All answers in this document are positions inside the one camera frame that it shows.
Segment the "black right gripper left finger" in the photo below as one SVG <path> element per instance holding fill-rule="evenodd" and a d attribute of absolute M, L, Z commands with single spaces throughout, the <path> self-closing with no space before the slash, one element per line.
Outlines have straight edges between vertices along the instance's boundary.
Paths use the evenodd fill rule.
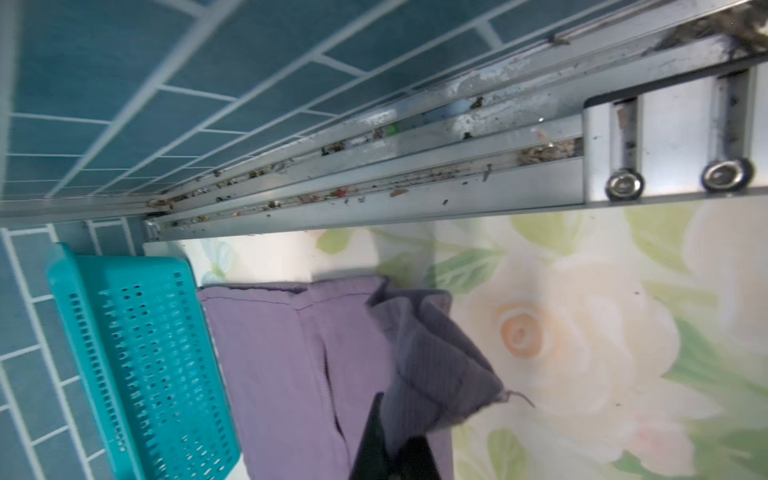
<path fill-rule="evenodd" d="M 387 480 L 390 461 L 380 419 L 383 393 L 377 393 L 369 410 L 363 435 L 354 460 L 350 480 Z"/>

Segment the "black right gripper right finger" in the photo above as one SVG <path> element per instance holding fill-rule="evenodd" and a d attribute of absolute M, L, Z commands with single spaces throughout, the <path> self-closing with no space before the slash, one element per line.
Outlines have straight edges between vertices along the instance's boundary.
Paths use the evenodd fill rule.
<path fill-rule="evenodd" d="M 441 480 L 426 437 L 409 439 L 394 459 L 392 478 L 399 480 Z"/>

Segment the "purple trousers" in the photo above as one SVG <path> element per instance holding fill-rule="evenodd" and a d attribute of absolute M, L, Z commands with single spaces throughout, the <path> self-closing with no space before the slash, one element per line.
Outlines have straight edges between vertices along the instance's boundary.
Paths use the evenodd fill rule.
<path fill-rule="evenodd" d="M 349 479 L 380 392 L 388 479 L 420 436 L 449 479 L 451 429 L 514 395 L 451 319 L 444 290 L 365 276 L 209 286 L 198 298 L 252 479 Z"/>

